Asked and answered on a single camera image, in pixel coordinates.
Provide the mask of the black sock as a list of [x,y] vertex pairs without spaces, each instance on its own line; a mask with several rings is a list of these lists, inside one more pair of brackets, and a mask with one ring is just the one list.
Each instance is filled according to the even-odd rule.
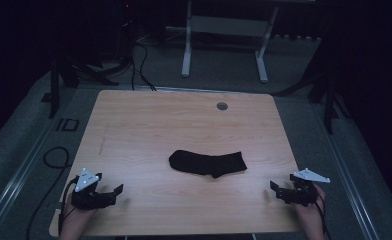
[[169,157],[169,164],[177,171],[197,175],[211,175],[213,178],[247,169],[241,152],[211,156],[176,150]]

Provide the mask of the black metal stand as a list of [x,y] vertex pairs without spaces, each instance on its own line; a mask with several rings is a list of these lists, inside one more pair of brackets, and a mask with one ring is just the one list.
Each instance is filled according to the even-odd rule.
[[333,133],[332,118],[336,84],[347,50],[344,37],[344,23],[334,20],[327,28],[301,80],[284,90],[272,93],[272,96],[284,97],[308,85],[313,85],[307,99],[310,103],[319,103],[325,99],[323,124],[329,134]]
[[117,82],[108,79],[109,75],[119,73],[131,65],[131,59],[122,59],[115,67],[96,71],[85,63],[68,54],[51,54],[50,55],[50,92],[46,93],[42,101],[50,104],[49,118],[53,119],[60,107],[60,86],[59,77],[62,77],[67,87],[77,87],[79,80],[76,72],[81,71],[89,75],[96,82],[102,85],[118,86]]

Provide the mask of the person's left hand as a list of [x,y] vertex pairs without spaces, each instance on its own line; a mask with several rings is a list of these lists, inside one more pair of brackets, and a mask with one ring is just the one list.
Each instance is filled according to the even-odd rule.
[[67,197],[66,204],[63,208],[63,227],[86,227],[97,210],[82,210],[72,205],[72,195],[69,194]]

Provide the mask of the person's right hand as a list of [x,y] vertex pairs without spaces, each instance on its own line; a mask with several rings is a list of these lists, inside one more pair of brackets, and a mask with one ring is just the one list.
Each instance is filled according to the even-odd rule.
[[317,191],[315,203],[307,206],[293,205],[300,222],[314,223],[323,221],[325,215],[325,193],[318,185],[314,185],[314,187]]

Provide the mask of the aluminium floor rail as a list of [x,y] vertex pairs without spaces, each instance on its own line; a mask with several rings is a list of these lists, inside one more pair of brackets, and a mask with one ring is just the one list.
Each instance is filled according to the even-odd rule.
[[0,240],[55,240],[64,185],[95,104],[96,90],[78,90],[42,131],[0,200]]
[[108,86],[108,85],[94,85],[85,84],[80,86],[79,89],[91,89],[91,90],[119,90],[119,91],[149,91],[149,92],[197,92],[197,93],[227,93],[227,94],[261,94],[268,95],[268,93],[250,93],[250,92],[238,92],[238,91],[223,91],[223,90],[210,90],[210,89],[193,89],[193,88],[175,88],[175,87],[155,87],[153,90],[148,86]]
[[325,135],[326,142],[331,151],[332,160],[339,175],[340,182],[345,190],[348,201],[351,205],[352,211],[354,212],[364,239],[380,240],[376,227],[374,226],[364,200],[362,199],[358,188],[356,187],[355,182],[349,173],[344,157],[336,143],[336,140],[324,126],[321,107],[318,104],[311,104],[310,108],[315,116],[317,125]]

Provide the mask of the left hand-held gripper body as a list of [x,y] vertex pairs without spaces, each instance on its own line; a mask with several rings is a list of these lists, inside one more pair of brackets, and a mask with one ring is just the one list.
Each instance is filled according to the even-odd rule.
[[72,205],[82,210],[106,208],[116,204],[116,196],[113,192],[98,193],[96,191],[95,173],[83,168],[78,175],[76,186],[72,192]]

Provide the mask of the white metal desk frame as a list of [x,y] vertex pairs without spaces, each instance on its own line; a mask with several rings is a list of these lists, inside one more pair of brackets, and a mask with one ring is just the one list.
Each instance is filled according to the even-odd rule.
[[266,0],[272,4],[267,20],[255,20],[249,18],[227,18],[218,16],[195,15],[192,11],[196,0],[183,0],[186,2],[185,9],[185,48],[182,61],[181,76],[186,78],[190,75],[192,60],[192,34],[207,33],[227,36],[257,37],[261,39],[261,45],[254,51],[255,62],[261,83],[269,81],[264,55],[272,36],[277,16],[280,10],[287,4],[311,3],[311,0]]

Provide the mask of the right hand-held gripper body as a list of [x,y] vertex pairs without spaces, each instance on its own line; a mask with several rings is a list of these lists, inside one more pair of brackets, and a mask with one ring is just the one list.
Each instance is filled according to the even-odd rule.
[[307,206],[316,202],[317,191],[314,187],[315,182],[329,183],[330,179],[324,177],[308,168],[292,173],[300,180],[298,182],[292,182],[293,188],[286,189],[281,188],[281,193],[278,198],[283,200],[286,204],[294,203]]

